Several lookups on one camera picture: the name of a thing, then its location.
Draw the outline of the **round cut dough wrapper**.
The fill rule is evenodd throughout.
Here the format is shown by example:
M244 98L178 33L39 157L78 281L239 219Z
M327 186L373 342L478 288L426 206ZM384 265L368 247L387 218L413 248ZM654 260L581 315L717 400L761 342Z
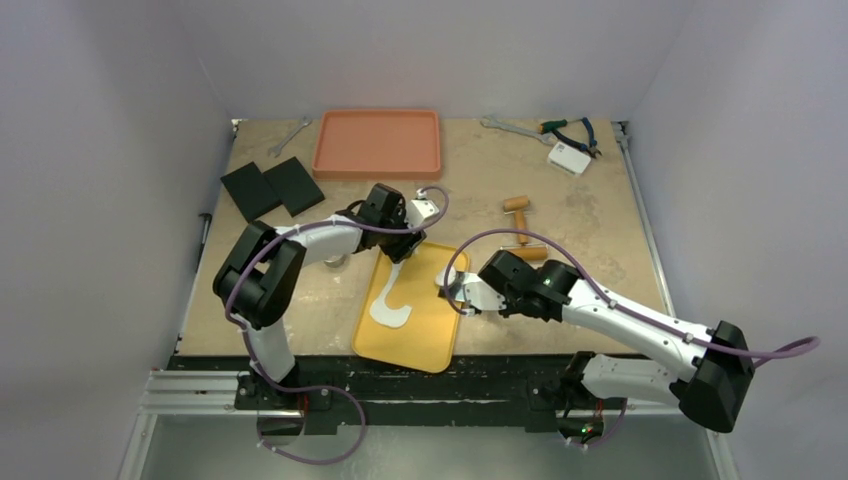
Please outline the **round cut dough wrapper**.
M456 270L453 267L442 269L435 277L435 284L450 287L456 280Z

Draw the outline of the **metal ring cutter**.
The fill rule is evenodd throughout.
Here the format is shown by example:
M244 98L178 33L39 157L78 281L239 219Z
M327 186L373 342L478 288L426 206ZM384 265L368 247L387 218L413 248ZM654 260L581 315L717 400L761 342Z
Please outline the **metal ring cutter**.
M336 269L342 267L347 262L348 256L334 256L329 259L323 261L324 265L331 269Z

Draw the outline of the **yellow tray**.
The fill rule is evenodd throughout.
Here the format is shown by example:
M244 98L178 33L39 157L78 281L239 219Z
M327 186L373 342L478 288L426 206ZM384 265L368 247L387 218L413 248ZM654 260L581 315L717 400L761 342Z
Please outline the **yellow tray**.
M435 277L454 253L425 242L398 264L378 254L354 328L355 354L427 373L447 369L459 314L437 295Z

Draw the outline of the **wooden dough roller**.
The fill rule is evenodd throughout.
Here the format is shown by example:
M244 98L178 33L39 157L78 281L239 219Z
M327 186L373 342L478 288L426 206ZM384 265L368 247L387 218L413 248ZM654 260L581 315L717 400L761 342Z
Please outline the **wooden dough roller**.
M531 210L529 197L521 195L507 198L502 203L502 209L506 216L513 219L514 228L518 230L518 233L515 233L515 241L512 244L502 246L501 249L531 263L547 260L547 246L543 243L533 243L532 238L526 234L528 231L527 212Z

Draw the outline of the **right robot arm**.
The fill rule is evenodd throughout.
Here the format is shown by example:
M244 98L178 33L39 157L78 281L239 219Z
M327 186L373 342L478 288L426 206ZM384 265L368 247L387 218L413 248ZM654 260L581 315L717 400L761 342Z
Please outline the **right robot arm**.
M576 407L607 398L677 407L696 424L731 432L755 368L736 325L680 320L624 298L558 260L533 267L510 251L495 253L464 280L472 313L495 311L565 322L601 333L639 353L621 359L592 353L564 376L561 392Z

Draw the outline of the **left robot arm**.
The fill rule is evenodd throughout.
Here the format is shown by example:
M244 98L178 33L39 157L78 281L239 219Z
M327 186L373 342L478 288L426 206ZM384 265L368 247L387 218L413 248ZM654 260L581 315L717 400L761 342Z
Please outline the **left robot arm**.
M296 360L283 317L301 270L372 248L393 263L407 260L445 212L428 191L423 187L407 199L378 183L365 198L324 220L289 227L256 220L242 232L213 280L213 292L237 327L251 368L262 378L260 397L272 408L287 408L298 395L298 382L290 376Z

